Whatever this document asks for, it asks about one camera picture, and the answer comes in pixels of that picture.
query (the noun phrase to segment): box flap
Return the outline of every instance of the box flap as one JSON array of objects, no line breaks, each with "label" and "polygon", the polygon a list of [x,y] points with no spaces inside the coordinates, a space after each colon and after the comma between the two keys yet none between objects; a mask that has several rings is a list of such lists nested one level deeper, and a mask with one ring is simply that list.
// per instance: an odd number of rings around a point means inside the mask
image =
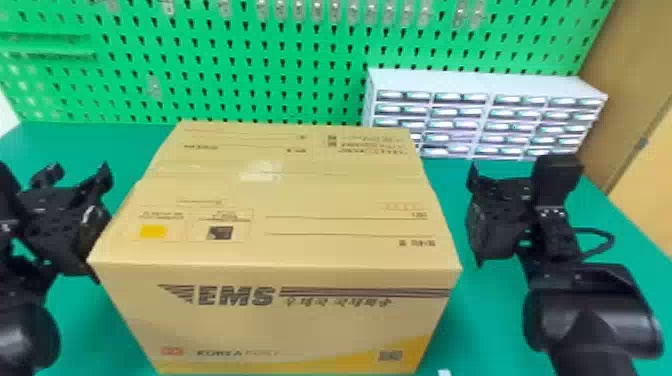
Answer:
[{"label": "box flap", "polygon": [[210,123],[171,134],[89,262],[460,269],[403,131]]}]

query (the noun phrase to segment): white wall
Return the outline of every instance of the white wall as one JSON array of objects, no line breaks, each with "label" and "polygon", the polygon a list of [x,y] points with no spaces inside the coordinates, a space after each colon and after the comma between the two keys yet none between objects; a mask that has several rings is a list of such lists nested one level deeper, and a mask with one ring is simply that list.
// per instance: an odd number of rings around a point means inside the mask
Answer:
[{"label": "white wall", "polygon": [[0,91],[0,136],[16,127],[18,124],[19,120],[16,118],[12,108],[9,107],[7,98],[5,98],[5,95]]}]

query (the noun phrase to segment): cardboard box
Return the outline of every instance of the cardboard box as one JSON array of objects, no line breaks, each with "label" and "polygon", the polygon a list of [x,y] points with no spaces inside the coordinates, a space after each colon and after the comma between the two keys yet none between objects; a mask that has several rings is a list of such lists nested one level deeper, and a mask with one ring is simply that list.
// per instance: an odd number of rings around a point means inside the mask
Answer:
[{"label": "cardboard box", "polygon": [[412,373],[461,269],[404,130],[196,122],[89,262],[165,373]]}]

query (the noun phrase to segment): black cable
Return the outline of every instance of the black cable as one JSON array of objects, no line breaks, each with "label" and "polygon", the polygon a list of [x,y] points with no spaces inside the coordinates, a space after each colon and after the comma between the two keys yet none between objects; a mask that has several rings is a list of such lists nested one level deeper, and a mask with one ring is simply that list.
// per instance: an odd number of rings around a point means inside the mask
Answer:
[{"label": "black cable", "polygon": [[576,234],[593,234],[593,235],[601,236],[601,237],[606,239],[606,241],[604,243],[600,244],[599,246],[597,246],[597,247],[595,247],[595,248],[593,248],[589,251],[581,253],[580,256],[577,256],[572,261],[585,261],[589,257],[593,257],[593,256],[598,255],[600,253],[604,253],[607,250],[609,250],[609,248],[614,246],[614,241],[616,240],[614,235],[612,235],[612,234],[610,234],[606,231],[598,230],[596,228],[574,227],[572,229],[574,230],[574,233],[576,233]]}]

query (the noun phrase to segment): wooden panel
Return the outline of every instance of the wooden panel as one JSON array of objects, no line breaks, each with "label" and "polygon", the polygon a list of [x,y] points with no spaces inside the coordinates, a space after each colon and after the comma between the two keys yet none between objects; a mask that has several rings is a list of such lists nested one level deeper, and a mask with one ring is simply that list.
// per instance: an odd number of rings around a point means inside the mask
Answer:
[{"label": "wooden panel", "polygon": [[581,71],[609,94],[579,152],[586,174],[604,191],[618,181],[672,94],[671,14],[672,1],[617,1]]},{"label": "wooden panel", "polygon": [[672,111],[654,131],[649,144],[625,171],[609,195],[649,238],[672,256]]}]

